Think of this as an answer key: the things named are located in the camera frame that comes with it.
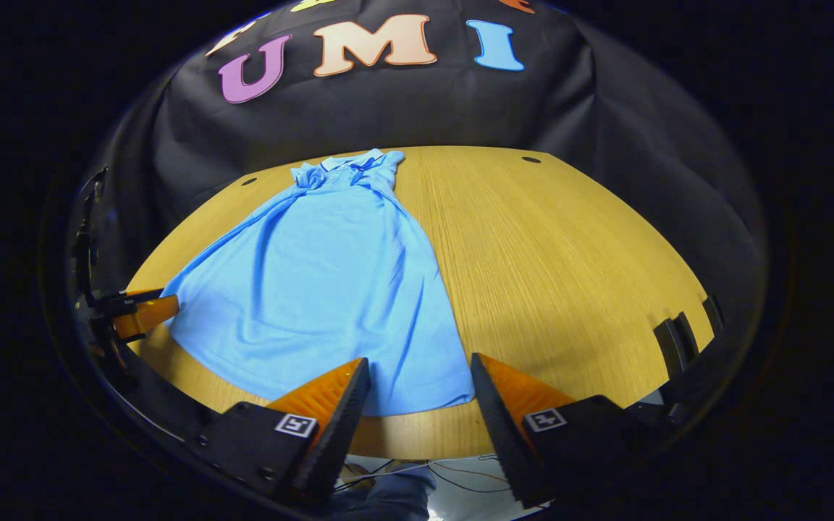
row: orange plastic piece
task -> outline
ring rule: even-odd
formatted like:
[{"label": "orange plastic piece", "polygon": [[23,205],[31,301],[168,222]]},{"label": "orange plastic piece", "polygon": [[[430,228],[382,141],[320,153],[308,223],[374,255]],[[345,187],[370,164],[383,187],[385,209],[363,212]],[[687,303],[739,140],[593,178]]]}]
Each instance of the orange plastic piece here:
[{"label": "orange plastic piece", "polygon": [[[134,295],[142,291],[128,293]],[[160,323],[179,313],[179,297],[169,295],[162,299],[146,300],[137,303],[136,313],[116,317],[113,320],[118,336],[129,339],[137,334],[144,334]]]},{"label": "orange plastic piece", "polygon": [[523,416],[529,415],[530,412],[562,407],[574,402],[575,399],[490,356],[478,353],[478,357],[491,376],[491,381],[494,382],[497,393],[507,407],[514,425],[517,426],[517,430],[520,431],[527,445],[533,449],[533,443],[530,442],[526,430],[523,429]]},{"label": "orange plastic piece", "polygon": [[337,405],[343,398],[347,386],[350,385],[350,380],[360,360],[362,359],[357,358],[352,362],[344,363],[337,369],[329,370],[282,398],[276,399],[275,402],[270,402],[266,407],[274,411],[317,419],[319,426],[317,435],[311,441],[311,448],[314,448],[321,439],[321,433],[327,428],[327,423],[330,423],[330,419],[333,418],[334,411],[337,411]]}]

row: wooden table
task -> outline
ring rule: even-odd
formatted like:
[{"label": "wooden table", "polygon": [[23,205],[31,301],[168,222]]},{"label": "wooden table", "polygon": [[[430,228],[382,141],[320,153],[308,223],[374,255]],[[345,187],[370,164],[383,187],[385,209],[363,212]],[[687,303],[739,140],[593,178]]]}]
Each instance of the wooden table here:
[{"label": "wooden table", "polygon": [[[397,150],[405,159],[395,192],[437,252],[466,356],[484,353],[571,396],[603,394],[625,407],[668,380],[652,333],[663,319],[684,311],[701,349],[712,339],[706,294],[691,268],[652,225],[585,174],[542,152]],[[289,187],[289,168],[301,162],[224,188],[156,247],[128,289],[166,286],[192,257]],[[268,403],[196,362],[164,326],[130,347],[216,411],[238,400]],[[362,418],[350,448],[400,459],[487,452],[493,448],[474,402]]]}]

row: table surface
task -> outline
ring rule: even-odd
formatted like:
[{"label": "table surface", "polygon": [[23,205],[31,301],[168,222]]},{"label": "table surface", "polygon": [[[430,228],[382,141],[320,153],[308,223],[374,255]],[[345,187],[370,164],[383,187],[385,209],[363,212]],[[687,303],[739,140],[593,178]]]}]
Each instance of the table surface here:
[{"label": "table surface", "polygon": [[[625,407],[668,380],[652,332],[665,318],[684,311],[701,350],[712,339],[706,294],[691,268],[651,224],[577,169],[509,148],[397,150],[405,154],[397,198],[436,250],[467,357],[484,353],[570,396],[603,394]],[[245,175],[209,199],[156,247],[128,290],[165,287],[206,246],[289,187],[289,168],[301,162]],[[130,347],[216,411],[240,400],[269,402],[196,362],[165,326]],[[489,452],[474,400],[362,418],[350,448],[400,459]]]}]

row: colorful letter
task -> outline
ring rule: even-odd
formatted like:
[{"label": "colorful letter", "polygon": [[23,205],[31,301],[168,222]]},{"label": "colorful letter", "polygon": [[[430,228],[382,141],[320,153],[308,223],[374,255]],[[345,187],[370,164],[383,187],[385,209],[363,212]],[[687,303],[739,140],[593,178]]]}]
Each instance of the colorful letter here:
[{"label": "colorful letter", "polygon": [[242,26],[240,29],[235,30],[233,33],[228,34],[228,36],[224,36],[224,37],[223,37],[223,38],[222,38],[222,39],[218,42],[217,46],[213,47],[211,50],[209,50],[209,51],[208,51],[208,53],[205,55],[205,57],[208,57],[208,56],[213,55],[213,54],[214,54],[214,53],[216,53],[219,49],[221,49],[221,47],[226,46],[226,44],[231,43],[232,41],[236,40],[236,39],[237,39],[237,37],[238,37],[241,33],[244,33],[246,30],[248,30],[250,27],[253,27],[254,25],[256,25],[256,21],[255,21],[255,20],[253,20],[253,21],[249,22],[249,23],[248,23],[248,24],[246,24],[245,26]]},{"label": "colorful letter", "polygon": [[233,59],[218,70],[218,74],[221,74],[221,90],[224,93],[224,99],[229,103],[242,103],[262,96],[268,89],[271,89],[282,76],[282,68],[285,65],[285,60],[282,58],[285,53],[285,42],[291,37],[291,34],[280,36],[259,47],[259,52],[265,56],[266,70],[262,78],[252,85],[246,85],[243,80],[243,64],[249,59],[249,55]]},{"label": "colorful letter", "polygon": [[292,13],[297,13],[298,11],[303,11],[308,7],[317,6],[317,4],[326,4],[327,2],[333,2],[334,0],[302,0],[300,4],[297,6],[292,7]]},{"label": "colorful letter", "polygon": [[344,49],[360,62],[371,67],[378,62],[384,47],[391,44],[385,62],[391,65],[426,65],[437,61],[426,47],[424,23],[430,21],[423,14],[396,14],[384,21],[373,34],[356,22],[344,21],[315,30],[314,36],[324,39],[324,59],[314,70],[315,76],[330,76],[353,68],[344,57]]},{"label": "colorful letter", "polygon": [[482,20],[468,20],[466,25],[478,32],[478,40],[481,42],[481,56],[476,57],[478,65],[490,69],[523,70],[523,64],[517,62],[513,56],[513,47],[510,47],[513,29]]},{"label": "colorful letter", "polygon": [[536,13],[536,11],[529,9],[529,2],[527,0],[500,0],[501,4],[505,4],[505,6],[513,7],[514,9],[519,9],[524,13]]}]

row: purple letter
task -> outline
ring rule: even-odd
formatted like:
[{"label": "purple letter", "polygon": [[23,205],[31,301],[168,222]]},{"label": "purple letter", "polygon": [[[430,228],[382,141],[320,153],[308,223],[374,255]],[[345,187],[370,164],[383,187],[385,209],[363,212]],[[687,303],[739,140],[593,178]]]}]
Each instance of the purple letter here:
[{"label": "purple letter", "polygon": [[266,57],[266,70],[262,78],[252,85],[246,85],[243,80],[243,64],[249,59],[249,55],[238,57],[218,70],[218,74],[221,74],[221,90],[224,93],[224,99],[229,103],[242,103],[262,96],[268,89],[271,89],[282,76],[285,42],[291,37],[291,34],[280,36],[266,43],[265,46],[259,47],[259,52]]}]

